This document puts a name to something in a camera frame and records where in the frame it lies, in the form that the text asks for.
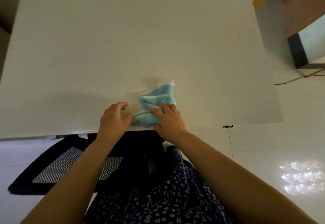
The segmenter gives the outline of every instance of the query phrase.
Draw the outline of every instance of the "person's left arm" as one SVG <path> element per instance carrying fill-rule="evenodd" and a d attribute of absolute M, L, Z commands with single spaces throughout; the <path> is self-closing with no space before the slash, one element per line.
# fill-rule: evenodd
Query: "person's left arm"
<path fill-rule="evenodd" d="M 82 221 L 106 157 L 132 121 L 130 113 L 125 119 L 121 118 L 120 111 L 126 106 L 127 103 L 119 102 L 104 112 L 96 140 L 21 224 L 79 224 Z"/>

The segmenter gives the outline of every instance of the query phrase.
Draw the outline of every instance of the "cloth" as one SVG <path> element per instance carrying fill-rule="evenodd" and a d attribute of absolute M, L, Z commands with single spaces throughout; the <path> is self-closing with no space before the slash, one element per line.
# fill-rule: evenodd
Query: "cloth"
<path fill-rule="evenodd" d="M 168 148 L 166 157 L 173 167 L 166 182 L 148 191 L 98 193 L 83 223 L 234 223 L 174 146 Z"/>
<path fill-rule="evenodd" d="M 159 124 L 158 118 L 154 114 L 149 113 L 149 110 L 158 108 L 163 111 L 158 107 L 159 104 L 176 104 L 173 97 L 175 84 L 176 80 L 173 80 L 168 84 L 160 84 L 156 89 L 142 94 L 139 98 L 139 102 L 141 108 L 144 110 L 133 115 L 131 125 L 151 126 Z"/>

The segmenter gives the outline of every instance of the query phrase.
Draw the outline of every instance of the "person's left hand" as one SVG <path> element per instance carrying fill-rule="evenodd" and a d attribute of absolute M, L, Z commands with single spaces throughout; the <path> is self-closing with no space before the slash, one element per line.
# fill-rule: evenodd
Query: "person's left hand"
<path fill-rule="evenodd" d="M 132 121 L 131 113 L 128 113 L 124 119 L 121 118 L 120 111 L 125 110 L 128 105 L 126 102 L 118 102 L 105 110 L 100 118 L 100 128 L 96 140 L 117 143 Z"/>

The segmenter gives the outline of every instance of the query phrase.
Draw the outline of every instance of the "folded towel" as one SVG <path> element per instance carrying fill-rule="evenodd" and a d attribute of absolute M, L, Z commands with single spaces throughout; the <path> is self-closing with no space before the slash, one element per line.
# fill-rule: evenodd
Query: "folded towel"
<path fill-rule="evenodd" d="M 150 109 L 158 108 L 163 111 L 159 104 L 175 104 L 175 99 L 173 98 L 173 90 L 176 80 L 168 84 L 159 84 L 154 90 L 150 90 L 142 94 L 139 98 L 140 105 L 144 109 L 133 115 L 131 125 L 143 125 L 151 126 L 154 124 L 159 124 L 158 118 L 149 113 Z"/>

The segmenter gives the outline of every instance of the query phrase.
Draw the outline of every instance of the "floral dress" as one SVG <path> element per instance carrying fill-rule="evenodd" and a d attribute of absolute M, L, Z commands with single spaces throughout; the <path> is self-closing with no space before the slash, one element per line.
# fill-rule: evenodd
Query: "floral dress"
<path fill-rule="evenodd" d="M 147 193 L 98 193 L 83 219 L 88 223 L 234 223 L 198 171 L 175 147 L 168 148 L 172 174 Z"/>

